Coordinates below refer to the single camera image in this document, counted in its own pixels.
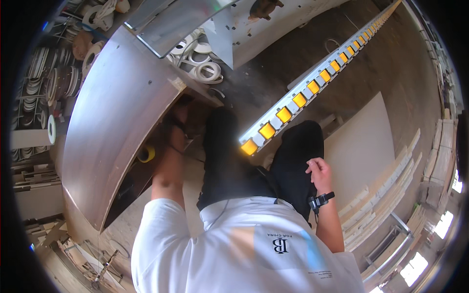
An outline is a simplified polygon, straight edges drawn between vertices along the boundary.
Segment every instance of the black pants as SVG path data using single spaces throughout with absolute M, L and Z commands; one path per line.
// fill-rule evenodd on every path
M 224 107 L 215 109 L 206 123 L 205 175 L 197 207 L 226 199 L 250 196 L 278 197 L 293 205 L 308 221 L 307 199 L 316 195 L 306 161 L 324 158 L 324 139 L 319 124 L 304 121 L 282 135 L 270 171 L 253 166 L 238 143 L 236 116 Z

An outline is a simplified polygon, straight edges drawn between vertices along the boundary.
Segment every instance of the white t-shirt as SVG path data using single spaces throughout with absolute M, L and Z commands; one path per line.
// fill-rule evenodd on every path
M 364 292 L 350 252 L 332 253 L 283 200 L 248 197 L 200 212 L 191 238 L 170 199 L 145 206 L 132 249 L 135 289 L 149 292 Z

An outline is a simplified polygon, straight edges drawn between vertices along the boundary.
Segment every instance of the wrist strap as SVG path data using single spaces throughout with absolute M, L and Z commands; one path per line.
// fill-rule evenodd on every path
M 317 215 L 319 213 L 319 208 L 321 207 L 321 205 L 327 204 L 329 200 L 333 197 L 335 197 L 334 192 L 329 192 L 328 194 L 321 194 L 318 197 L 308 198 L 308 203 L 310 204 L 310 207 L 313 210 L 314 214 Z

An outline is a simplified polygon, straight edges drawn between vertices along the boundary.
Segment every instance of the printed logo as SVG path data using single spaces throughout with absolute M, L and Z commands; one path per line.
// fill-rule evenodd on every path
M 272 241 L 272 243 L 274 245 L 273 250 L 275 250 L 276 253 L 283 254 L 285 252 L 288 252 L 287 251 L 287 239 L 278 238 Z

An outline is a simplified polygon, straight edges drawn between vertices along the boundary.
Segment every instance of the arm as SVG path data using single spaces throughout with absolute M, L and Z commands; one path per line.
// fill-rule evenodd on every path
M 182 123 L 185 123 L 187 119 L 187 107 L 177 109 L 174 114 Z M 166 148 L 161 163 L 153 173 L 151 200 L 157 198 L 172 199 L 185 209 L 184 198 L 182 197 L 184 157 L 178 152 L 184 151 L 184 132 L 177 126 L 172 126 L 168 143 L 172 147 L 168 146 Z
M 321 158 L 313 158 L 307 162 L 306 173 L 311 172 L 311 182 L 318 190 L 318 195 L 332 192 L 331 167 Z M 343 252 L 344 237 L 340 225 L 339 214 L 335 207 L 335 198 L 321 206 L 318 214 L 316 236 L 333 252 Z

